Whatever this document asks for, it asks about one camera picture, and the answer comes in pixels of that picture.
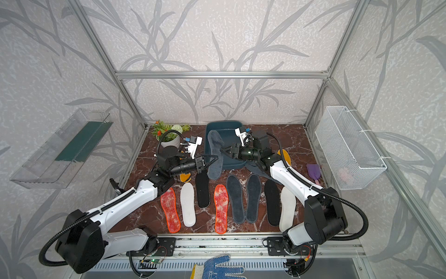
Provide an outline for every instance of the aluminum frame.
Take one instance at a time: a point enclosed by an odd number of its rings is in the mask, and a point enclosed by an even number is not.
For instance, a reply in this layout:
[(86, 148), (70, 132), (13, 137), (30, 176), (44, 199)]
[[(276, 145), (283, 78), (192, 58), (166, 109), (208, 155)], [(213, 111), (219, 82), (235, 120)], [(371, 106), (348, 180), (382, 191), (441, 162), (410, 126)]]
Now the aluminum frame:
[[(353, 10), (353, 13), (351, 15), (350, 21), (348, 22), (347, 28), (345, 29), (344, 35), (342, 36), (338, 48), (334, 53), (333, 59), (331, 60), (330, 66), (328, 67), (327, 78), (331, 78), (334, 74), (334, 71), (338, 67), (339, 62), (341, 61), (341, 58), (345, 52), (345, 49), (350, 43), (351, 38), (353, 37), (353, 34), (355, 33), (356, 29), (358, 28), (359, 22), (361, 21), (369, 2), (370, 0), (359, 0), (358, 3), (356, 4), (355, 9)], [(308, 113), (308, 117), (305, 120), (304, 126), (307, 126), (310, 123), (311, 118), (316, 113), (316, 108), (319, 106), (319, 103), (321, 102), (325, 93), (325, 89), (327, 87), (326, 81), (327, 79), (323, 80), (322, 86), (319, 89), (316, 98), (314, 99), (313, 106), (311, 107), (311, 110)]]
[(327, 71), (117, 71), (119, 79), (326, 79)]
[[(367, 131), (370, 130), (370, 127), (359, 114), (359, 112), (356, 111), (355, 106), (345, 95), (339, 84), (333, 78), (330, 78), (327, 81), (327, 86), (341, 105), (344, 105), (352, 110), (351, 113), (357, 119), (361, 127), (366, 130), (370, 141), (375, 146), (378, 153), (381, 156), (390, 157), (390, 154), (380, 143), (376, 135), (372, 131)], [(405, 202), (410, 213), (418, 221), (421, 230), (431, 241), (432, 246), (437, 251), (444, 264), (446, 264), (445, 231), (440, 226), (439, 222), (434, 218), (426, 204), (421, 200), (420, 196), (415, 192), (414, 188), (404, 176), (397, 164), (392, 159), (385, 160), (387, 164), (387, 171), (385, 172), (387, 177), (389, 178), (397, 193), (400, 195), (401, 199)]]
[(138, 119), (138, 121), (140, 122), (140, 124), (145, 128), (147, 126), (147, 123), (145, 122), (144, 118), (141, 116), (140, 112), (136, 108), (136, 105), (133, 102), (132, 97), (130, 96), (130, 94), (127, 91), (127, 89), (125, 88), (125, 86), (122, 84), (122, 81), (116, 77), (115, 69), (113, 67), (112, 61), (111, 61), (110, 57), (107, 55), (107, 53), (105, 52), (105, 48), (102, 45), (101, 41), (99, 40), (99, 37), (96, 34), (96, 31), (94, 30), (93, 25), (91, 24), (90, 20), (88, 19), (88, 16), (85, 13), (85, 10), (82, 8), (81, 3), (79, 2), (79, 0), (66, 0), (66, 1), (68, 3), (68, 6), (70, 7), (71, 11), (73, 12), (73, 15), (77, 18), (82, 29), (84, 29), (85, 33), (87, 34), (87, 37), (90, 40), (93, 47), (95, 48), (96, 52), (98, 53), (98, 56), (101, 58), (102, 62), (104, 63), (111, 79), (113, 80), (116, 87), (120, 91), (124, 100), (129, 105), (131, 111), (135, 114), (135, 116)]

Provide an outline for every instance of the blue dotted glove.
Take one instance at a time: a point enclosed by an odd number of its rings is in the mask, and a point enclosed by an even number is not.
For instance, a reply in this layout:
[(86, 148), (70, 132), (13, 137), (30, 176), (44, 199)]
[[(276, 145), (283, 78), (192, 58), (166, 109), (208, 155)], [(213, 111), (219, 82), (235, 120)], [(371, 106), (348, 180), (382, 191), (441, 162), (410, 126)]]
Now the blue dotted glove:
[(244, 276), (237, 276), (245, 271), (242, 266), (221, 266), (230, 259), (229, 255), (222, 255), (208, 259), (202, 266), (195, 265), (191, 279), (246, 279)]

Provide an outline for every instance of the wallpaper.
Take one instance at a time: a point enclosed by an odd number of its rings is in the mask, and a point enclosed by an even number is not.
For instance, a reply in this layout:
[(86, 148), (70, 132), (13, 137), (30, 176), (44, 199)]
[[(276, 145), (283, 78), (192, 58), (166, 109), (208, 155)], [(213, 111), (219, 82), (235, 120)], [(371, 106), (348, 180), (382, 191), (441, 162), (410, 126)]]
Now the wallpaper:
[(446, 229), (446, 1), (368, 6), (335, 79)]
[[(0, 1), (0, 278), (62, 278), (41, 247), (73, 210), (114, 196), (143, 127), (119, 95), (66, 3)], [(78, 109), (105, 111), (107, 134), (66, 189), (26, 189), (11, 175)], [(48, 256), (60, 260), (53, 248)]]
[(148, 123), (303, 124), (319, 79), (133, 79), (125, 86)]
[[(327, 185), (337, 184), (314, 133), (326, 106), (340, 105), (329, 89), (325, 91), (307, 132)], [(446, 278), (446, 266), (411, 216), (404, 201), (383, 173), (361, 190), (339, 191), (341, 197), (359, 206), (369, 220), (360, 238), (376, 278)], [(350, 233), (359, 231), (362, 219), (344, 206)]]
[(323, 71), (356, 0), (81, 0), (120, 71)]

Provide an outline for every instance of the gray felt insole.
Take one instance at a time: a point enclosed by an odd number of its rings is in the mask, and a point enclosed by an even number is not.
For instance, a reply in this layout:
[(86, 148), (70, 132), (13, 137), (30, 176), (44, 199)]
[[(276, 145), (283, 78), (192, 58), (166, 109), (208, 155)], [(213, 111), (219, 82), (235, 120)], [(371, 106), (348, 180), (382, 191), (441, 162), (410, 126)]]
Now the gray felt insole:
[(245, 218), (249, 223), (255, 223), (259, 213), (259, 199), (262, 189), (260, 178), (256, 174), (252, 174), (248, 178), (246, 184), (246, 192), (248, 193), (248, 205), (246, 207)]
[(226, 180), (226, 190), (231, 200), (232, 218), (237, 224), (245, 221), (243, 210), (242, 185), (235, 175), (229, 175)]
[(207, 169), (207, 177), (211, 180), (217, 180), (222, 175), (223, 170), (223, 153), (220, 151), (220, 148), (223, 147), (223, 139), (220, 134), (211, 130), (207, 134), (207, 139), (209, 141), (209, 146), (211, 147), (211, 154), (217, 155), (219, 158)]

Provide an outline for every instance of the wire mesh basket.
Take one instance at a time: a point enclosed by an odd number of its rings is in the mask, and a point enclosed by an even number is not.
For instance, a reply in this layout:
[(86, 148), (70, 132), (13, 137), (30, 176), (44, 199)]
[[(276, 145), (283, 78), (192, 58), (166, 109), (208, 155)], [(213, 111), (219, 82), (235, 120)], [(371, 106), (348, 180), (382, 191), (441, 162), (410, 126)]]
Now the wire mesh basket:
[(341, 190), (362, 189), (387, 169), (347, 107), (326, 107), (315, 133)]

